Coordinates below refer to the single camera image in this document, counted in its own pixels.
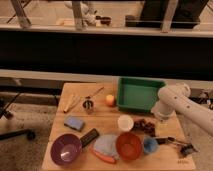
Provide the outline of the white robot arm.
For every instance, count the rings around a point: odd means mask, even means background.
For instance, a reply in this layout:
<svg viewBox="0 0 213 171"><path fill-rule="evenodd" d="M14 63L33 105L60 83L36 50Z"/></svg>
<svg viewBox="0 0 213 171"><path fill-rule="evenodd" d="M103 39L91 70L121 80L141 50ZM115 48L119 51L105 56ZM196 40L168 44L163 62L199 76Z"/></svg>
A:
<svg viewBox="0 0 213 171"><path fill-rule="evenodd" d="M158 90L158 101L151 112L158 120L168 120L177 111L213 136L213 111L190 100L190 94L185 83L166 85Z"/></svg>

